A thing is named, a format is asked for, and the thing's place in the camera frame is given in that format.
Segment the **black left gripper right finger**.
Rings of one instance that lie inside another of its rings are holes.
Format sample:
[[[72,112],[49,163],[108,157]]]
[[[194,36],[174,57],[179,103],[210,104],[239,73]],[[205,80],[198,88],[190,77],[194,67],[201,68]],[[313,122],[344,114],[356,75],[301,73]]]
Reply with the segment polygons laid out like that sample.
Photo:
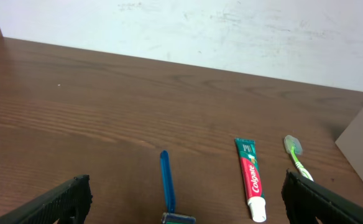
[[[286,173],[282,198],[290,224],[363,224],[363,208],[297,172]]]

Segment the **Colgate toothpaste tube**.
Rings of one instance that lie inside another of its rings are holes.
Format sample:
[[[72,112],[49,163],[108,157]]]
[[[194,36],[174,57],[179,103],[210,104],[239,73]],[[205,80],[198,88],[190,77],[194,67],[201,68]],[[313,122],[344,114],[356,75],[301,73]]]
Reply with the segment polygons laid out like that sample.
[[[247,206],[249,207],[253,221],[262,223],[267,219],[265,210],[266,202],[259,174],[255,141],[235,138],[235,143],[244,179]]]

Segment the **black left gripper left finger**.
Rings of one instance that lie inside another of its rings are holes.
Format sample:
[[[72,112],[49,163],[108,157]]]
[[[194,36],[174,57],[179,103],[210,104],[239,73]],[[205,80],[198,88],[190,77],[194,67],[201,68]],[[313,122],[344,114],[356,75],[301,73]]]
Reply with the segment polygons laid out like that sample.
[[[0,217],[0,224],[82,224],[93,196],[89,175],[78,175]]]

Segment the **green white toothbrush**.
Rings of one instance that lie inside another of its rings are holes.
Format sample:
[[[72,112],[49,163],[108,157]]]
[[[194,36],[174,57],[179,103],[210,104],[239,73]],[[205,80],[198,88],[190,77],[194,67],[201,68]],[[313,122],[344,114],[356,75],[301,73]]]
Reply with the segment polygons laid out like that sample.
[[[287,154],[291,156],[291,159],[296,169],[303,177],[306,177],[307,179],[313,181],[311,174],[308,172],[307,169],[305,169],[303,164],[298,159],[298,155],[302,155],[303,153],[303,148],[299,140],[291,135],[287,135],[285,136],[283,141],[284,141],[285,150]]]

